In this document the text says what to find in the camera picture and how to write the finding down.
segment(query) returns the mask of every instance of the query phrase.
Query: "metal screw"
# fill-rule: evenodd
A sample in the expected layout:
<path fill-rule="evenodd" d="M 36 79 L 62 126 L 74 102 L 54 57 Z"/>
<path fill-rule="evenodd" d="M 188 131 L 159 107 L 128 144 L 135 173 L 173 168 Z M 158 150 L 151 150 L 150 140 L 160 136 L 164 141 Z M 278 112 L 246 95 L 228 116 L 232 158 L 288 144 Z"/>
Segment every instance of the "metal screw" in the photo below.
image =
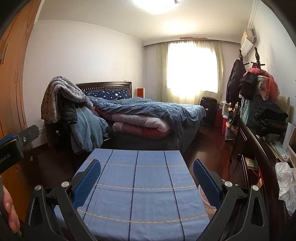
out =
<path fill-rule="evenodd" d="M 67 182 L 67 181 L 62 183 L 62 187 L 63 187 L 63 188 L 66 188 L 66 187 L 69 186 L 69 185 L 70 185 L 70 183 Z"/>
<path fill-rule="evenodd" d="M 230 181 L 226 181 L 226 182 L 224 182 L 224 185 L 225 185 L 226 187 L 232 187 L 232 183 L 231 183 Z"/>
<path fill-rule="evenodd" d="M 256 185 L 253 185 L 252 188 L 253 188 L 254 191 L 258 191 L 259 190 L 259 187 L 257 187 Z"/>
<path fill-rule="evenodd" d="M 40 185 L 37 185 L 36 187 L 35 187 L 35 191 L 39 191 L 41 189 L 41 186 Z"/>

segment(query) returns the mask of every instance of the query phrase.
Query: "dark wooden headboard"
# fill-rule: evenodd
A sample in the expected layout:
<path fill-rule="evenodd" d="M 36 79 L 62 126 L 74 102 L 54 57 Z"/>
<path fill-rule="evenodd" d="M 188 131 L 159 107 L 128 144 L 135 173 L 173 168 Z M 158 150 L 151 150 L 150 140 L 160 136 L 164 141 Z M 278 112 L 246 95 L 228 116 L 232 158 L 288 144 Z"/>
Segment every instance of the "dark wooden headboard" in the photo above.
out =
<path fill-rule="evenodd" d="M 81 90 L 122 90 L 126 89 L 132 97 L 131 82 L 93 82 L 77 84 Z"/>

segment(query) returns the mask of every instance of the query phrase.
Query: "curtain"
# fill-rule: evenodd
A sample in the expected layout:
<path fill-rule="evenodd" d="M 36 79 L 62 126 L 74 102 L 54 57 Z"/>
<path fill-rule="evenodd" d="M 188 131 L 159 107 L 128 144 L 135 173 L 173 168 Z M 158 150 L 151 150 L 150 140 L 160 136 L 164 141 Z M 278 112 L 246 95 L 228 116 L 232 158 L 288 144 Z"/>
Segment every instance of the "curtain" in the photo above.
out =
<path fill-rule="evenodd" d="M 157 45 L 157 100 L 199 104 L 222 97 L 223 58 L 219 41 L 185 40 Z"/>

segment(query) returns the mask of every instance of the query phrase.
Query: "finger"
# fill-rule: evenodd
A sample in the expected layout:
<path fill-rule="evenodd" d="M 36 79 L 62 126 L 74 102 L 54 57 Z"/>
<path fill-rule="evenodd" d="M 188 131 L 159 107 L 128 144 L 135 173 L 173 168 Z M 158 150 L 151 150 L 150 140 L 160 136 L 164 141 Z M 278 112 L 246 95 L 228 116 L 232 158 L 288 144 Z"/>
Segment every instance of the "finger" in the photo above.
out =
<path fill-rule="evenodd" d="M 15 207 L 12 205 L 10 213 L 8 214 L 8 224 L 12 232 L 16 233 L 20 229 L 20 221 L 17 217 Z"/>
<path fill-rule="evenodd" d="M 8 190 L 4 186 L 3 186 L 3 193 L 4 193 L 3 200 L 2 200 L 3 206 L 5 207 L 6 211 L 10 213 L 13 202 L 12 202 L 11 195 L 9 194 Z"/>

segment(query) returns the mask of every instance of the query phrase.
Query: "fingernail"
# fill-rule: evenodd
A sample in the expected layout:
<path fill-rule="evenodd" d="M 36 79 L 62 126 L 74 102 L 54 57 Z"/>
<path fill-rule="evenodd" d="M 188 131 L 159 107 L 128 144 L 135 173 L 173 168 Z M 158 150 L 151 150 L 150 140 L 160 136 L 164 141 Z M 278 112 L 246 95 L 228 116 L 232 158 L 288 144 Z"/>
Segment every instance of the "fingernail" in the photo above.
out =
<path fill-rule="evenodd" d="M 11 228 L 12 232 L 15 234 L 16 233 L 15 230 L 16 230 L 17 226 L 14 221 L 10 222 L 9 227 Z"/>
<path fill-rule="evenodd" d="M 10 202 L 6 202 L 6 203 L 5 203 L 5 208 L 6 208 L 6 211 L 9 213 L 10 210 L 11 210 Z"/>

